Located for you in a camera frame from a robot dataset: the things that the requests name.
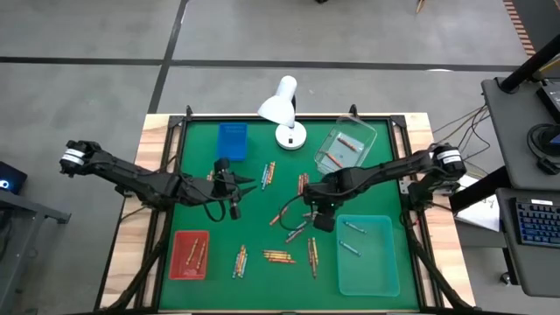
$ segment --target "green work surface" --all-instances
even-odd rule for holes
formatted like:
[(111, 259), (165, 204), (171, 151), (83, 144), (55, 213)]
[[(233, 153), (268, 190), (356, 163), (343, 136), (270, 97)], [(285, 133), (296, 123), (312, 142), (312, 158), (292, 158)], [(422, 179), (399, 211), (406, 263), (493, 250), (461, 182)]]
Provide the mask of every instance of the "green work surface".
[[(340, 294), (337, 277), (337, 243), (335, 233), (308, 227), (289, 244), (288, 231), (270, 221), (280, 207), (298, 191), (298, 175), (307, 172), (310, 181), (319, 181), (314, 156), (334, 120), (302, 121), (307, 141), (299, 150), (280, 148), (274, 138), (276, 125), (271, 122), (248, 122), (248, 152), (243, 162), (231, 164), (231, 170), (255, 179), (257, 189), (243, 197), (241, 218), (229, 214), (219, 223), (210, 221), (202, 206), (175, 207), (171, 239), (164, 273), (159, 308), (161, 310), (417, 310), (416, 287), (403, 226), (399, 223), (401, 203), (398, 184), (390, 181), (375, 185), (360, 197), (350, 200), (337, 214), (382, 214), (391, 218), (395, 237), (395, 254), (400, 294), (397, 297), (347, 297)], [(389, 126), (386, 121), (368, 122), (378, 132), (364, 166), (392, 160)], [(218, 122), (189, 122), (182, 171), (205, 178), (216, 159)], [(276, 161), (274, 179), (262, 191), (260, 180), (264, 165)], [(217, 203), (209, 205), (219, 217)], [(301, 199), (290, 205), (283, 222), (295, 227), (309, 212)], [(173, 237), (180, 230), (207, 230), (208, 267), (206, 279), (181, 281), (169, 279)], [(307, 256), (307, 239), (315, 237), (318, 251), (318, 277), (313, 279)], [(243, 279), (232, 279), (235, 257), (241, 245), (247, 247), (248, 260)], [(263, 249), (287, 250), (296, 264), (267, 262)]]

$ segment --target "red tray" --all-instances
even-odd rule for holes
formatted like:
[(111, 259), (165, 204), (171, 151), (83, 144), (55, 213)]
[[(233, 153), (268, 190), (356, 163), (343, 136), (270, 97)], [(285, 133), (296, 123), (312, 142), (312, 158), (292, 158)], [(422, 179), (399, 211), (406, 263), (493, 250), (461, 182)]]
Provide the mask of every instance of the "red tray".
[[(207, 258), (208, 258), (208, 231), (177, 231), (175, 232), (175, 241), (173, 242), (173, 251), (171, 253), (171, 269), (169, 278), (171, 280), (204, 280), (207, 276)], [(187, 265), (186, 261), (191, 254), (194, 242), (197, 242), (192, 259)], [(197, 263), (200, 257), (202, 244), (205, 243), (205, 249), (197, 269)]]

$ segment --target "lamp shade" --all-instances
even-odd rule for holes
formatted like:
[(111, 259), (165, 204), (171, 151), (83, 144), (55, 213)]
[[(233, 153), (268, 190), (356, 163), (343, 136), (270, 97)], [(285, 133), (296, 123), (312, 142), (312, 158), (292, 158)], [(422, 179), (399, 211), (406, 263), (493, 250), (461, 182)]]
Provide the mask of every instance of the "lamp shade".
[(266, 100), (256, 113), (273, 123), (294, 128), (296, 110), (291, 99), (296, 93), (297, 86), (296, 79), (289, 75), (284, 76), (280, 80), (276, 94)]

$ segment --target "concrete floor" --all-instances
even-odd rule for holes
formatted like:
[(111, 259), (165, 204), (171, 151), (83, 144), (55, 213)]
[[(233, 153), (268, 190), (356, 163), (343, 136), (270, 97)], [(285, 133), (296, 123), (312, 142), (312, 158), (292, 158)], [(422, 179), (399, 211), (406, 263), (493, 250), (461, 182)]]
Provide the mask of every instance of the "concrete floor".
[[(179, 2), (0, 0), (0, 56), (162, 59)], [(414, 0), (191, 0), (173, 58), (404, 67), (526, 59), (501, 0), (428, 2), (418, 16), (415, 8)], [(98, 178), (59, 175), (58, 160), (69, 139), (95, 140), (133, 159), (158, 72), (159, 66), (0, 64), (0, 160), (30, 174), (29, 199), (73, 214), (66, 227), (43, 228), (18, 309), (61, 314), (94, 306), (123, 199)], [(300, 111), (346, 111), (355, 103), (362, 112), (428, 112), (434, 129), (483, 105), (480, 81), (507, 75), (172, 66), (157, 112), (182, 113), (187, 104), (200, 113), (254, 112), (285, 74), (298, 79)], [(503, 164), (491, 121), (478, 131), (492, 148), (472, 162), (490, 172)], [(473, 139), (465, 153), (479, 148)], [(465, 251), (477, 305), (555, 310), (556, 300), (544, 303), (497, 283), (504, 268), (496, 250)]]

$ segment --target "blue keyboard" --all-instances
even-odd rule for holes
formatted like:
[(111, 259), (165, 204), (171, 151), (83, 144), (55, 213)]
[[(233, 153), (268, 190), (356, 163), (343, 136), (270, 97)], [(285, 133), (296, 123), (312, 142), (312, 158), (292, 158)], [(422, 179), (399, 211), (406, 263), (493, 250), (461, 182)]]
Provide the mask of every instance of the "blue keyboard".
[(560, 203), (548, 200), (515, 200), (520, 243), (560, 248)]

